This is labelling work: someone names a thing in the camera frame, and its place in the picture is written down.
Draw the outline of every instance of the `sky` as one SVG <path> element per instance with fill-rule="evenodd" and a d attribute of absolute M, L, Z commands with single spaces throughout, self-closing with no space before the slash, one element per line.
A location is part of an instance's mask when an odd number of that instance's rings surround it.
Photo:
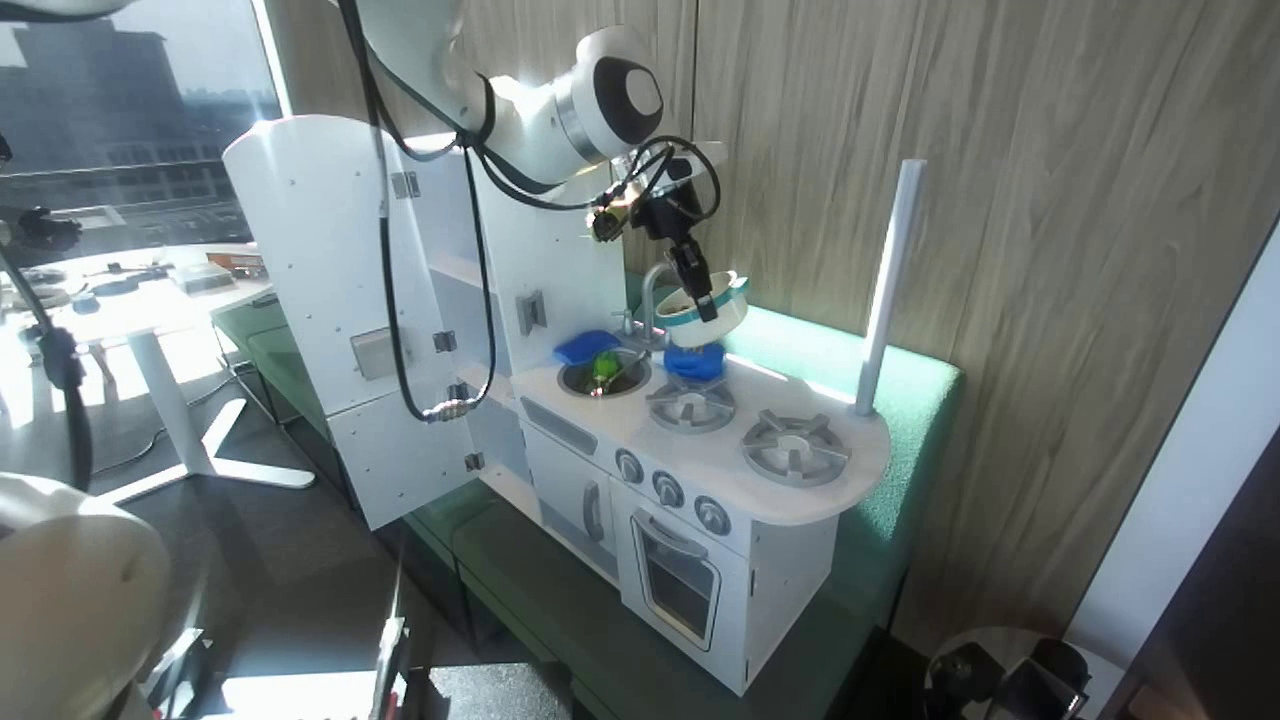
<path fill-rule="evenodd" d="M 135 0 L 113 17 L 124 31 L 161 31 L 184 92 L 272 92 L 251 0 Z M 0 23 L 0 69 L 24 63 Z"/>

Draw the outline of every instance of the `toy stove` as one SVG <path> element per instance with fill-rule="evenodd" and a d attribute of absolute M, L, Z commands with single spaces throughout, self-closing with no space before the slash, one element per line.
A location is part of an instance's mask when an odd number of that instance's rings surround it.
<path fill-rule="evenodd" d="M 540 523 L 732 693 L 828 580 L 842 511 L 888 468 L 872 396 L 920 166 L 900 172 L 857 400 L 739 356 L 722 378 L 650 365 L 595 390 L 559 367 L 511 378 Z"/>

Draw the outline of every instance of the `oven knob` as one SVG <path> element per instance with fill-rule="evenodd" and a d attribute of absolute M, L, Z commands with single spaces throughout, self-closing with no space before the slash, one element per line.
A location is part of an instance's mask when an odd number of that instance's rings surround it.
<path fill-rule="evenodd" d="M 615 470 L 624 470 L 630 484 L 643 484 L 643 465 L 631 452 L 615 452 Z"/>
<path fill-rule="evenodd" d="M 682 506 L 684 505 L 684 488 L 675 484 L 675 474 L 667 470 L 651 470 L 651 491 L 659 505 Z"/>
<path fill-rule="evenodd" d="M 709 530 L 728 537 L 728 511 L 712 496 L 700 496 L 694 506 Z"/>

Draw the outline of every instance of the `glass window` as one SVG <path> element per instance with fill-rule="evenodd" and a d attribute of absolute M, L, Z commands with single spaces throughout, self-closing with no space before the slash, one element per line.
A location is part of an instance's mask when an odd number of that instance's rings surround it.
<path fill-rule="evenodd" d="M 272 116 L 251 0 L 0 23 L 0 216 L 48 253 L 19 261 L 249 239 L 222 150 Z"/>

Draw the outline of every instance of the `wooden wall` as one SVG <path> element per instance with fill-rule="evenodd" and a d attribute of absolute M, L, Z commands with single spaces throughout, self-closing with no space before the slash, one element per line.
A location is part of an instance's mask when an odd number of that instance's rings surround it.
<path fill-rule="evenodd" d="M 700 235 L 755 305 L 860 333 L 896 159 L 929 159 L 894 339 L 958 360 L 964 403 L 900 635 L 1062 629 L 1277 220 L 1280 2 L 467 2 L 511 76 L 595 23 L 658 47 L 674 128 L 728 141 Z M 317 76 L 326 47 L 291 37 Z"/>

